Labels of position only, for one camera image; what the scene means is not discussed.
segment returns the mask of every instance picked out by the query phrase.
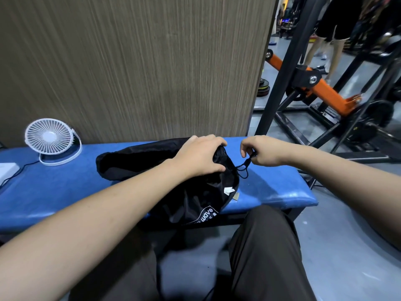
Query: white fan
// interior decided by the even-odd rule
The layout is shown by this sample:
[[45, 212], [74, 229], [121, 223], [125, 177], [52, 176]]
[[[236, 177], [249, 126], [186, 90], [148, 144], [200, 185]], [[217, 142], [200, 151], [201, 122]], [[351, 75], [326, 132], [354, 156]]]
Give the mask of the white fan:
[[[68, 150], [73, 144], [74, 135], [79, 140], [79, 149], [72, 156], [58, 162], [44, 162], [42, 155], [57, 155]], [[78, 134], [66, 123], [52, 118], [38, 119], [25, 130], [25, 143], [39, 153], [39, 161], [45, 166], [59, 166], [72, 161], [82, 151]]]

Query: wooden wall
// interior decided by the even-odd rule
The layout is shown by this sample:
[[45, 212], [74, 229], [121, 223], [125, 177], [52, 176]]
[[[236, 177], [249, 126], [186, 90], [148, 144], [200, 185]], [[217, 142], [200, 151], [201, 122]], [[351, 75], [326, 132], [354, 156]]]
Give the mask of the wooden wall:
[[244, 136], [275, 0], [0, 0], [0, 142]]

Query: black drawstring bag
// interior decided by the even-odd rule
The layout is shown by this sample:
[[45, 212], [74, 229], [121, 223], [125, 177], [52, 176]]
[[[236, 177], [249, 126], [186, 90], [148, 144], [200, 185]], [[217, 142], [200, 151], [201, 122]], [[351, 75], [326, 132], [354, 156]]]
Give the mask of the black drawstring bag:
[[[96, 158], [98, 173], [110, 181], [126, 180], [173, 158], [187, 140], [174, 138], [103, 153]], [[213, 162], [225, 166], [226, 171], [193, 177], [179, 184], [150, 214], [179, 224], [201, 223], [215, 217], [238, 190], [239, 176], [223, 146], [217, 148]]]

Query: white box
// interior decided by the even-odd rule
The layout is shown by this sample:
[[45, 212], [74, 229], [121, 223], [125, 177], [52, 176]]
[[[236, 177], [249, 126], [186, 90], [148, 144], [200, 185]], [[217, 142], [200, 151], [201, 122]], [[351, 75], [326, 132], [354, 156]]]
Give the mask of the white box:
[[15, 162], [0, 163], [0, 186], [6, 179], [12, 177], [19, 169], [20, 167], [18, 167]]

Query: bolt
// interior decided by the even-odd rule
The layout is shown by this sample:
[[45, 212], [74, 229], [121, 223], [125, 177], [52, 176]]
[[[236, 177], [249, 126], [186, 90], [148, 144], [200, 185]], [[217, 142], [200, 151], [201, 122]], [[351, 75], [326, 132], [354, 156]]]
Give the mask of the bolt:
[[314, 83], [316, 83], [317, 80], [318, 80], [318, 77], [316, 77], [316, 76], [311, 76], [311, 77], [309, 78], [309, 83], [310, 83], [310, 84], [314, 84]]

